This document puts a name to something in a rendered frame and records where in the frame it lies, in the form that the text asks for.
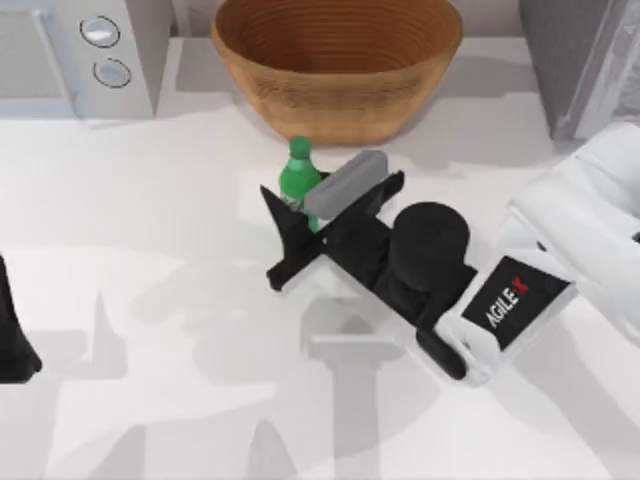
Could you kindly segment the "green bottle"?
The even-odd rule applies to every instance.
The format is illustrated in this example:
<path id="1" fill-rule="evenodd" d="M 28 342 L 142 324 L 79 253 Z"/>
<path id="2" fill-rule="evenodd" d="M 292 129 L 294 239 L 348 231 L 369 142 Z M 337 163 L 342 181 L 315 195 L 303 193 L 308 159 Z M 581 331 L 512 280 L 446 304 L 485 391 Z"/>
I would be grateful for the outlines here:
<path id="1" fill-rule="evenodd" d="M 281 200 L 293 211 L 301 211 L 305 195 L 321 183 L 311 160 L 311 141 L 306 136 L 289 139 L 289 158 L 278 179 Z"/>

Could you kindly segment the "pale grey rounded box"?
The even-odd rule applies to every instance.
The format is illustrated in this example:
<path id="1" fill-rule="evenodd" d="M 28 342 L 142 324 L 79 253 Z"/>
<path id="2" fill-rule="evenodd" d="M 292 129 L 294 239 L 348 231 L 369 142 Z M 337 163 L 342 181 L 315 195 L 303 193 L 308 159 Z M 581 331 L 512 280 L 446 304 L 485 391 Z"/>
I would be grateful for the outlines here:
<path id="1" fill-rule="evenodd" d="M 305 194 L 303 211 L 322 220 L 332 220 L 388 175 L 386 153 L 361 151 Z"/>

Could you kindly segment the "brown woven basket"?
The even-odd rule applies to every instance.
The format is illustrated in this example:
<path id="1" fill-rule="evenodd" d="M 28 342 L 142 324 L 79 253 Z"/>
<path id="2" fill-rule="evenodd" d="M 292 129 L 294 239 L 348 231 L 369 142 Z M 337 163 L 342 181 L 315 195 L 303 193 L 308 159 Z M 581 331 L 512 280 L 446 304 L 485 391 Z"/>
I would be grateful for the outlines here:
<path id="1" fill-rule="evenodd" d="M 463 36 L 450 0 L 223 0 L 211 39 L 240 93 L 284 138 L 394 137 L 438 86 Z"/>

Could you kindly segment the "small round microwave knob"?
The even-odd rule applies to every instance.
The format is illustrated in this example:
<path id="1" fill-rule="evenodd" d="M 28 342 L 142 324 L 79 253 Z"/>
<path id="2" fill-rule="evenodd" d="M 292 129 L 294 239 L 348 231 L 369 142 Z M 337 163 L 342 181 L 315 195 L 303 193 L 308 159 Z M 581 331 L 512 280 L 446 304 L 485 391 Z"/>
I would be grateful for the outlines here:
<path id="1" fill-rule="evenodd" d="M 128 65 L 116 58 L 106 58 L 93 63 L 92 74 L 102 86 L 121 89 L 132 81 L 132 72 Z"/>

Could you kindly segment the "grey cabinet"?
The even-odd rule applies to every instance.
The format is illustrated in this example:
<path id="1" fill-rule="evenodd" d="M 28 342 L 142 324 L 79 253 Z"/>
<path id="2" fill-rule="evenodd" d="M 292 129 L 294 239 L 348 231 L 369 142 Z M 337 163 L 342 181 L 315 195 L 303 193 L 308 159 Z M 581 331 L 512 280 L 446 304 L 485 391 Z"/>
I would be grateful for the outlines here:
<path id="1" fill-rule="evenodd" d="M 520 0 L 550 137 L 640 125 L 640 0 Z"/>

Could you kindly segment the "large round microwave knob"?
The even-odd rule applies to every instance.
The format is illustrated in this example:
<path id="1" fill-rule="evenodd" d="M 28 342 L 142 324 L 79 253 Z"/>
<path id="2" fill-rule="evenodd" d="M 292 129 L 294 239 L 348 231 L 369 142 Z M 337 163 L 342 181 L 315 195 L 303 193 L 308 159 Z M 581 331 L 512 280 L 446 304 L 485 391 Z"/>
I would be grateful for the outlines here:
<path id="1" fill-rule="evenodd" d="M 112 48 L 120 38 L 120 28 L 115 21 L 106 16 L 94 16 L 79 24 L 82 39 L 96 48 Z"/>

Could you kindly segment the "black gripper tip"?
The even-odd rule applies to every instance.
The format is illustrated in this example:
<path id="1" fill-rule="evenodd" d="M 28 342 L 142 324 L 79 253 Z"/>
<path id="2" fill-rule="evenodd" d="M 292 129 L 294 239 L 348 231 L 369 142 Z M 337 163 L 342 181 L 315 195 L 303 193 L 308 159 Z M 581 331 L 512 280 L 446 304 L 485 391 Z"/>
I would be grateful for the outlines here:
<path id="1" fill-rule="evenodd" d="M 42 366 L 18 320 L 6 263 L 0 255 L 0 385 L 27 383 Z"/>

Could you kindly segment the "pale microwave oven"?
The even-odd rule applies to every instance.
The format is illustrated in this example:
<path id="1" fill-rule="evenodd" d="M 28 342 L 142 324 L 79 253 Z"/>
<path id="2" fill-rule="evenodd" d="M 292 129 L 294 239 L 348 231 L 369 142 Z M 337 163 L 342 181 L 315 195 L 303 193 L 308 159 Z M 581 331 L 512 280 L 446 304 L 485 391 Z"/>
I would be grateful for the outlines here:
<path id="1" fill-rule="evenodd" d="M 82 20 L 106 16 L 121 38 L 96 48 Z M 0 0 L 0 118 L 120 120 L 154 116 L 174 23 L 172 0 Z M 132 81 L 110 89 L 94 62 L 116 58 Z"/>

